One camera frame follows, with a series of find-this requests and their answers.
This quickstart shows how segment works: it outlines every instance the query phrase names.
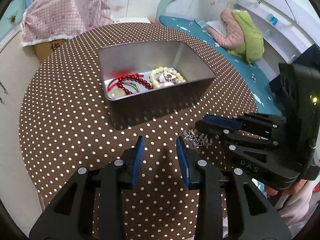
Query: pink jacket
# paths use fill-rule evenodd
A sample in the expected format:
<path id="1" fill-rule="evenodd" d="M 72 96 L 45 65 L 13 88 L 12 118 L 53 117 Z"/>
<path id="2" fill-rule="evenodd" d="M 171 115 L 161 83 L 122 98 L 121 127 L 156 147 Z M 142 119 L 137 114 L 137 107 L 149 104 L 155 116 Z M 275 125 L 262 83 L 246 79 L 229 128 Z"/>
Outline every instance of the pink jacket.
<path id="1" fill-rule="evenodd" d="M 232 10 L 224 9 L 221 13 L 221 20 L 227 25 L 227 37 L 223 37 L 216 30 L 208 27 L 207 31 L 210 35 L 225 49 L 235 49 L 242 45 L 244 43 L 244 35 L 240 25 L 232 15 Z"/>

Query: pink checkered cloth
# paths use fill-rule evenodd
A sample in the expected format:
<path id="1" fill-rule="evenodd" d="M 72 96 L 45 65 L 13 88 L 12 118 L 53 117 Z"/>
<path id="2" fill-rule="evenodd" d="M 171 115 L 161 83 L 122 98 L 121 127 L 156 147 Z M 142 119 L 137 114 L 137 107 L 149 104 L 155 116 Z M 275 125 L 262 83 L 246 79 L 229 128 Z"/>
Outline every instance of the pink checkered cloth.
<path id="1" fill-rule="evenodd" d="M 21 21 L 22 46 L 72 39 L 112 23 L 106 0 L 35 0 Z"/>

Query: green hood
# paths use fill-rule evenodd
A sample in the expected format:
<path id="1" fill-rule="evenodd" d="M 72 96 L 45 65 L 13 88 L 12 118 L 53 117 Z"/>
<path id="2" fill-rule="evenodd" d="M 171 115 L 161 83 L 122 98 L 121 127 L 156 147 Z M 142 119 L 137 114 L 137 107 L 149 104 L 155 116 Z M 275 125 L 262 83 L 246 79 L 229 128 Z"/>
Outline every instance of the green hood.
<path id="1" fill-rule="evenodd" d="M 261 59 L 264 52 L 263 36 L 254 25 L 249 13 L 246 11 L 233 11 L 232 15 L 242 29 L 244 44 L 228 52 L 246 60 L 248 63 Z"/>

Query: white pearl bracelet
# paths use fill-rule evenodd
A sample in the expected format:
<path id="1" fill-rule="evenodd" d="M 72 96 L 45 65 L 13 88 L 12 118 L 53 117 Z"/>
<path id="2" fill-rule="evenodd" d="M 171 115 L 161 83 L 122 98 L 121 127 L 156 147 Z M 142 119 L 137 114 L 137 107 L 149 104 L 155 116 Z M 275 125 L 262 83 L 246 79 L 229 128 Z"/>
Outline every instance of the white pearl bracelet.
<path id="1" fill-rule="evenodd" d="M 186 80 L 181 76 L 179 72 L 177 72 L 175 69 L 168 68 L 168 67 L 158 67 L 154 70 L 151 71 L 151 74 L 149 75 L 150 78 L 150 83 L 153 85 L 154 88 L 159 88 L 159 82 L 156 80 L 156 74 L 159 74 L 161 72 L 167 71 L 168 73 L 175 75 L 177 79 L 181 82 L 184 83 Z"/>

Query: metal tin box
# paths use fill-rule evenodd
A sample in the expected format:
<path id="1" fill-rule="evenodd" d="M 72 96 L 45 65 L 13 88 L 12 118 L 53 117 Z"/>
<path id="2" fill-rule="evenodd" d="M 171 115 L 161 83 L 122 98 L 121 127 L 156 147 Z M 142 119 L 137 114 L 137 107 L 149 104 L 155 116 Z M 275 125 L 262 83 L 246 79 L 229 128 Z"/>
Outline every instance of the metal tin box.
<path id="1" fill-rule="evenodd" d="M 187 44 L 180 41 L 145 41 L 99 49 L 100 71 L 108 111 L 117 130 L 134 126 L 196 104 L 216 74 Z M 109 98 L 107 85 L 115 77 L 142 73 L 149 81 L 151 70 L 174 68 L 185 83 Z"/>

